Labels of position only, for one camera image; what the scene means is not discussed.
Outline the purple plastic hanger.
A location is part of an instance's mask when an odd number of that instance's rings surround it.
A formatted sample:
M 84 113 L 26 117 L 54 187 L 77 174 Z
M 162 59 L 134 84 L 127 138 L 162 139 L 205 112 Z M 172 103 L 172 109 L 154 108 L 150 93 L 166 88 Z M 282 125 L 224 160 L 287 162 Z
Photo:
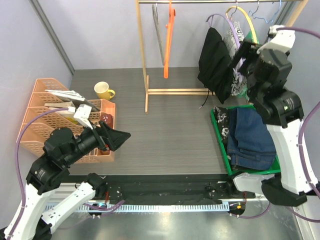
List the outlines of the purple plastic hanger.
M 229 51 L 229 55 L 231 57 L 234 57 L 237 50 L 240 48 L 241 42 L 244 40 L 244 35 L 242 33 L 242 30 L 240 27 L 235 27 L 234 22 L 232 22 L 229 18 L 227 18 L 225 15 L 220 13 L 214 13 L 210 15 L 206 22 L 208 23 L 208 26 L 211 27 L 214 21 L 214 16 L 220 16 L 222 17 L 229 25 L 228 33 L 225 35 L 225 44 L 227 46 L 227 49 Z

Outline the black white patterned trousers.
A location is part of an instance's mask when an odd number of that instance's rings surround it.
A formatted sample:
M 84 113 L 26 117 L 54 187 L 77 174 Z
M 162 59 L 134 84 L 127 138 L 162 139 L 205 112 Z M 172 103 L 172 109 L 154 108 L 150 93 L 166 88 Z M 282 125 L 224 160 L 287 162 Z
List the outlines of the black white patterned trousers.
M 222 139 L 222 143 L 226 146 L 228 143 L 229 135 L 230 110 L 227 108 L 215 106 L 213 108 L 213 114 Z

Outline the orange plastic hanger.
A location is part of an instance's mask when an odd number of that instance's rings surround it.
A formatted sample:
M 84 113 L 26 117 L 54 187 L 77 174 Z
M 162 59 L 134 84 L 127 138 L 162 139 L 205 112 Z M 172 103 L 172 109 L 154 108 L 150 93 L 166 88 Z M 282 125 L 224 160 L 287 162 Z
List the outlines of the orange plastic hanger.
M 168 23 L 166 25 L 167 35 L 166 35 L 165 56 L 164 56 L 164 69 L 163 69 L 163 77 L 165 79 L 169 77 L 169 62 L 170 62 L 174 23 L 175 23 L 175 17 L 176 17 L 176 10 L 173 8 L 171 0 L 169 1 L 168 15 L 169 15 L 169 18 L 168 18 Z

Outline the blue denim jeans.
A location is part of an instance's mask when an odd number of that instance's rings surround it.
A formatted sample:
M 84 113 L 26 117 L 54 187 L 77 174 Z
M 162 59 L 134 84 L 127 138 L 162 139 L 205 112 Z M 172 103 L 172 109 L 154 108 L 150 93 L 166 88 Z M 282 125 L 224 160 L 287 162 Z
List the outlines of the blue denim jeans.
M 266 171 L 273 165 L 276 148 L 262 117 L 254 108 L 230 110 L 227 154 L 233 166 Z

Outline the clear acrylic hanger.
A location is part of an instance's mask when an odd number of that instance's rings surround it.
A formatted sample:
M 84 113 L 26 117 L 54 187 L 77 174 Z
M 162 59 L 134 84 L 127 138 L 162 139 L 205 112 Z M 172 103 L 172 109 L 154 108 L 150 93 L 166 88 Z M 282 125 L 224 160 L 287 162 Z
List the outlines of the clear acrylic hanger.
M 154 27 L 155 27 L 156 36 L 157 36 L 160 58 L 161 58 L 162 65 L 164 66 L 165 65 L 165 53 L 164 53 L 162 34 L 161 34 L 161 29 L 160 29 L 160 24 L 159 24 L 157 1 L 155 2 L 155 4 L 152 5 L 152 17 L 153 17 L 153 23 L 154 23 Z

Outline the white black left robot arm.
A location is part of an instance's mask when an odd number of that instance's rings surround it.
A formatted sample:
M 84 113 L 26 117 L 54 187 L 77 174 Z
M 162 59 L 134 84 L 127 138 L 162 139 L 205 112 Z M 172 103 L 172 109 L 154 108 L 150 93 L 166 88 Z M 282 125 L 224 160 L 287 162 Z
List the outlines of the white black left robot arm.
M 112 129 L 104 121 L 99 126 L 84 128 L 78 137 L 67 127 L 55 129 L 44 142 L 43 155 L 31 165 L 20 209 L 11 223 L 1 229 L 0 238 L 49 240 L 78 207 L 93 198 L 104 198 L 108 189 L 106 180 L 90 173 L 73 193 L 52 210 L 45 211 L 63 178 L 70 174 L 72 164 L 96 148 L 114 152 L 130 137 L 129 132 Z

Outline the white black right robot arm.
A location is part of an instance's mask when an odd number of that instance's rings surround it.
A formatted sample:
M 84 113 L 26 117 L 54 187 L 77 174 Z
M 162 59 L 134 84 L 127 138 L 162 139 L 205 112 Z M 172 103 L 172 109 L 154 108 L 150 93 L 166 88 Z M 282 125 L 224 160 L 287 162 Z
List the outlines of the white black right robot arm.
M 308 153 L 299 150 L 305 146 L 300 130 L 307 120 L 298 95 L 285 88 L 292 69 L 288 55 L 288 50 L 244 40 L 230 63 L 235 67 L 244 61 L 239 72 L 247 79 L 247 95 L 272 137 L 280 166 L 276 174 L 238 173 L 225 186 L 231 198 L 248 191 L 273 205 L 298 207 L 320 188 Z

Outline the green hanging garment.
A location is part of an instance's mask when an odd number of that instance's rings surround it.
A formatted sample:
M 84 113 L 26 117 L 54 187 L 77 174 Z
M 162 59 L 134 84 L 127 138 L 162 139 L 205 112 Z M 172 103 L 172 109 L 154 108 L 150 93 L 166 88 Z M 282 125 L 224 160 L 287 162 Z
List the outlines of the green hanging garment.
M 253 63 L 254 59 L 257 57 L 257 47 L 259 41 L 253 37 L 252 31 L 250 31 L 245 37 L 245 42 L 251 42 L 249 46 L 249 53 L 247 57 L 241 59 L 241 65 L 239 67 L 240 76 L 238 78 L 238 97 L 247 98 L 247 75 L 249 70 L 249 65 Z

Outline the orange compartment basket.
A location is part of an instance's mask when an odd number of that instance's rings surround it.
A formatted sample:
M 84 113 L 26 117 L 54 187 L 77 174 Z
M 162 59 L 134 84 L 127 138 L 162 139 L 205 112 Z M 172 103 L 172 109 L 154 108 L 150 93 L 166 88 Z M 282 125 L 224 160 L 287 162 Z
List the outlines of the orange compartment basket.
M 105 99 L 93 99 L 89 100 L 99 111 L 91 111 L 89 119 L 96 126 L 99 125 L 99 121 L 104 121 L 112 129 L 115 128 L 116 120 L 116 104 Z M 102 151 L 95 148 L 90 153 L 78 160 L 77 164 L 89 164 L 89 163 L 107 163 L 115 161 L 115 153 L 107 150 Z

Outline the white black printed garment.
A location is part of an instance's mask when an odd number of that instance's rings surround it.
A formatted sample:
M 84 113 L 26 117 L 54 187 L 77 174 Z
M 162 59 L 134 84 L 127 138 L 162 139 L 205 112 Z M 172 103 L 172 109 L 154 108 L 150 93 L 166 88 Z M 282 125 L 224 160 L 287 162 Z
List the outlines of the white black printed garment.
M 234 22 L 234 26 L 236 27 L 236 28 L 240 28 L 241 29 L 241 27 L 240 27 L 240 22 L 239 21 L 233 21 Z M 238 65 L 236 66 L 236 68 L 234 68 L 233 69 L 233 81 L 232 81 L 232 84 L 231 84 L 231 95 L 232 96 L 237 96 L 237 93 L 238 93 L 238 82 L 239 82 L 239 76 L 241 75 L 237 70 L 238 70 L 238 68 L 241 66 L 241 63 L 242 63 L 242 61 L 240 61 L 239 63 L 238 63 Z

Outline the yellow mug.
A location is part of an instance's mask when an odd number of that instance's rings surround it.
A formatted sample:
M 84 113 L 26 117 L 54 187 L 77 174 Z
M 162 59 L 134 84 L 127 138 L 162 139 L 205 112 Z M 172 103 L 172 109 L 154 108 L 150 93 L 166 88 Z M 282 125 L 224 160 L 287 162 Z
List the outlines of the yellow mug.
M 111 100 L 116 95 L 116 92 L 110 89 L 109 84 L 104 81 L 96 83 L 94 86 L 94 91 L 100 99 L 107 101 Z

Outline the papers in organizer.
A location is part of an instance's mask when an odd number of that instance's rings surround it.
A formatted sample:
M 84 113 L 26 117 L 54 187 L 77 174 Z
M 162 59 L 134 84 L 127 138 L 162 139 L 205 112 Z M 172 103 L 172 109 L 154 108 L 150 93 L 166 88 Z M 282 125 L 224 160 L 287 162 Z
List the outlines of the papers in organizer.
M 92 102 L 88 101 L 81 94 L 75 92 L 74 90 L 50 90 L 46 89 L 46 92 L 56 96 L 63 102 L 72 102 L 70 107 L 78 108 L 81 104 L 86 104 L 92 107 L 91 112 L 99 112 L 100 109 L 96 107 Z

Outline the wooden clothes rack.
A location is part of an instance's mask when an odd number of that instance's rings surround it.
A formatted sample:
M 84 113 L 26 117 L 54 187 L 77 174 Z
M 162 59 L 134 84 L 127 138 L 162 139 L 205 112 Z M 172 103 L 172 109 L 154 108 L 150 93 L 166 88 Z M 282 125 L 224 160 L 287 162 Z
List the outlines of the wooden clothes rack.
M 145 91 L 144 111 L 149 110 L 149 97 L 153 96 L 204 96 L 207 89 L 197 83 L 194 87 L 173 86 L 169 83 L 156 84 L 156 80 L 172 80 L 178 69 L 198 66 L 198 60 L 209 29 L 206 22 L 212 14 L 225 15 L 232 22 L 239 20 L 245 32 L 252 32 L 258 40 L 253 22 L 248 15 L 252 0 L 172 0 L 175 9 L 174 28 L 170 49 L 168 78 L 164 78 L 160 50 L 153 20 L 152 5 L 157 2 L 161 38 L 166 50 L 169 21 L 169 0 L 137 0 L 135 10 L 142 63 L 142 79 Z M 223 34 L 229 30 L 228 23 L 221 16 L 214 16 L 212 26 Z

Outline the green plastic tray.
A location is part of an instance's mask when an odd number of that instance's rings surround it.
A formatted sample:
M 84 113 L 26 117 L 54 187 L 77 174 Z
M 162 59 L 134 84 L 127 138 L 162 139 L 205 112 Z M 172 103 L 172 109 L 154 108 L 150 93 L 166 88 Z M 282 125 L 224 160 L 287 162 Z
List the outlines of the green plastic tray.
M 253 109 L 255 109 L 255 107 L 253 105 L 242 105 L 242 106 L 227 107 L 226 109 L 231 110 L 233 108 L 253 108 Z M 224 164 L 225 164 L 225 168 L 226 168 L 226 170 L 228 172 L 228 175 L 232 176 L 232 175 L 235 175 L 235 174 L 238 174 L 238 173 L 267 175 L 267 174 L 277 174 L 277 173 L 281 172 L 279 159 L 278 159 L 277 155 L 275 157 L 275 160 L 274 160 L 272 166 L 268 170 L 255 170 L 255 169 L 240 167 L 240 166 L 237 166 L 237 165 L 231 165 L 230 157 L 227 154 L 227 145 L 224 145 L 222 143 L 221 134 L 219 133 L 218 126 L 217 126 L 217 121 L 215 120 L 215 116 L 214 116 L 214 110 L 211 111 L 211 120 L 212 120 L 213 127 L 215 129 L 217 138 L 218 138 L 218 144 L 219 144 L 221 152 L 222 152 L 223 161 L 224 161 Z

